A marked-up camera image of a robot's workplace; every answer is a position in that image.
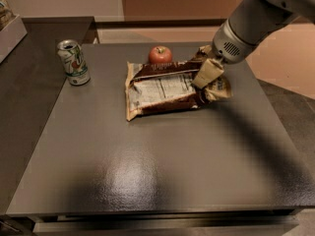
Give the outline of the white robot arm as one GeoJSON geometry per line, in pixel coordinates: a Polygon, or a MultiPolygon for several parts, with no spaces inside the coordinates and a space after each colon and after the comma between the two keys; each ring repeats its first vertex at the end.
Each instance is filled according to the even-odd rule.
{"type": "Polygon", "coordinates": [[[225,64],[249,56],[271,33],[299,16],[315,22],[315,0],[243,0],[216,32],[193,85],[203,89],[223,73],[225,64]]]}

